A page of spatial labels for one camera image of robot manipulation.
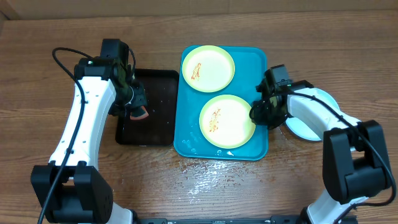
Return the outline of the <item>orange green scrub sponge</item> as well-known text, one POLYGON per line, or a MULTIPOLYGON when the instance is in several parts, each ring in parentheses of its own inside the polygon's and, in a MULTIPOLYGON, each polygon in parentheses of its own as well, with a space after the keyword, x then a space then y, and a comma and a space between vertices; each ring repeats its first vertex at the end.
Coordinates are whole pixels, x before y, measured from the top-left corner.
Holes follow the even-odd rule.
POLYGON ((148 116, 149 116, 149 114, 148 114, 145 106, 140 106, 138 108, 134 108, 130 112, 130 120, 142 120, 148 116))

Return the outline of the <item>light blue plate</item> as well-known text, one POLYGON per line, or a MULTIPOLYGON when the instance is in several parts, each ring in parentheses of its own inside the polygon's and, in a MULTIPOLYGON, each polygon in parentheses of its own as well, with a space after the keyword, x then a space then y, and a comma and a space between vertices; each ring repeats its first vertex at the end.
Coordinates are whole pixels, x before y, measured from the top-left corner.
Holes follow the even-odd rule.
MULTIPOLYGON (((339 105, 336 100, 326 91, 316 88, 322 101, 327 103, 329 106, 339 109, 339 105)), ((321 139, 301 120, 298 118, 287 118, 285 125, 288 129, 295 134, 297 137, 307 141, 321 141, 321 139)))

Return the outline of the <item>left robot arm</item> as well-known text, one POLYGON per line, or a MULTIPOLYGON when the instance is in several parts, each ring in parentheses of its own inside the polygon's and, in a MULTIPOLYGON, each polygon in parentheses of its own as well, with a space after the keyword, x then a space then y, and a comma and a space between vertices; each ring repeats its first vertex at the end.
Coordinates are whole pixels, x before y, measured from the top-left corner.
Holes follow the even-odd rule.
POLYGON ((98 172, 98 155, 108 115, 144 119, 144 87, 128 56, 84 56, 69 75, 75 96, 62 138, 49 163, 34 166, 30 181, 42 210, 38 222, 137 223, 119 206, 98 172))

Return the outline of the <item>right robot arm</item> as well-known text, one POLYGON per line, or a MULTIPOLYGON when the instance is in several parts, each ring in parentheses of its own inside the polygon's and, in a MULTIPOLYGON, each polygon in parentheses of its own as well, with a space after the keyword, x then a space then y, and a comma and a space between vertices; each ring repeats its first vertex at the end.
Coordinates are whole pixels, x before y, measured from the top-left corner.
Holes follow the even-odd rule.
POLYGON ((325 189, 305 207, 296 223, 354 222, 347 214, 357 207, 384 207, 397 195, 382 127, 360 121, 328 105, 307 81, 268 83, 256 90, 249 117, 268 129, 287 118, 305 123, 323 142, 322 176, 325 189))

